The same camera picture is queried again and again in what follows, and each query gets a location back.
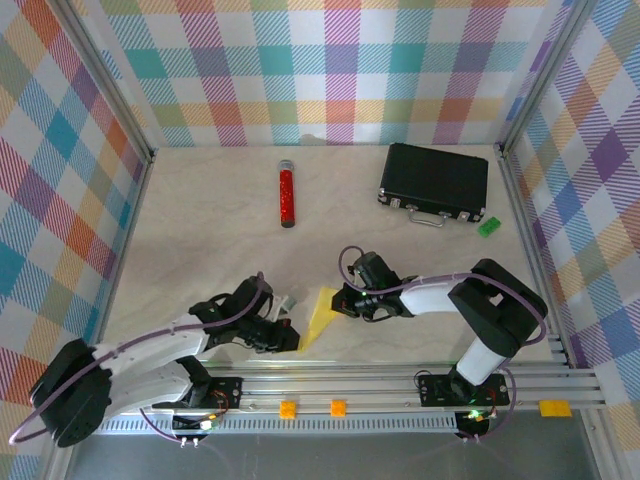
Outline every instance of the red test tube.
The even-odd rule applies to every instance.
[[[293,162],[282,160],[278,164],[280,170],[280,225],[291,228],[296,224],[293,207]]]

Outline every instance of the small case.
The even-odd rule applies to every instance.
[[[389,147],[378,202],[409,211],[414,223],[442,227],[447,218],[479,222],[486,211],[489,163],[484,158],[394,143]],[[441,217],[419,220],[416,212]]]

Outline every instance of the white table surface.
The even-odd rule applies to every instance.
[[[434,147],[489,160],[487,216],[502,226],[489,238],[477,224],[449,221],[436,229],[412,224],[407,212],[379,205],[376,195],[388,147],[246,147],[162,149],[105,331],[117,342],[163,327],[198,301],[233,292],[261,270],[276,294],[301,302],[293,325],[306,333],[322,286],[340,288],[340,250],[378,252],[400,277],[464,272],[493,258],[532,285],[524,250],[490,146]],[[295,163],[296,221],[279,219],[277,164]],[[455,362],[474,338],[457,313],[394,318],[377,324],[337,317],[305,352],[257,355],[236,345],[214,360]],[[518,361],[551,359],[547,342]]]

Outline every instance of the green block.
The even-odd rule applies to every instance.
[[[478,227],[478,233],[480,234],[480,236],[487,238],[498,228],[500,228],[500,225],[502,225],[500,220],[498,220],[496,217],[491,217],[489,220]]]

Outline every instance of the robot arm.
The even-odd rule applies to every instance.
[[[449,374],[451,392],[460,400],[469,400],[475,388],[513,358],[539,326],[539,320],[521,300],[540,318],[548,312],[538,295],[493,260],[481,260],[471,269],[471,275],[457,284],[451,277],[436,285],[420,285],[417,277],[401,280],[375,252],[362,255],[349,271],[358,274],[366,291],[345,283],[333,297],[332,309],[348,316],[377,322],[428,312],[462,314],[477,338]],[[376,317],[380,310],[386,315]]]
[[[254,298],[257,300],[253,307],[235,322],[200,329],[179,328],[198,321],[221,323],[241,313]],[[74,445],[91,435],[103,420],[136,408],[176,402],[192,408],[207,406],[210,377],[194,355],[235,338],[244,340],[258,353],[296,350],[300,336],[290,320],[272,322],[261,315],[267,303],[273,303],[271,287],[250,277],[233,294],[218,295],[191,307],[188,314],[171,322],[170,334],[131,346],[90,370],[41,414],[56,445]],[[40,407],[74,374],[114,350],[118,350],[115,345],[90,347],[82,339],[67,343],[34,385],[31,403]]]

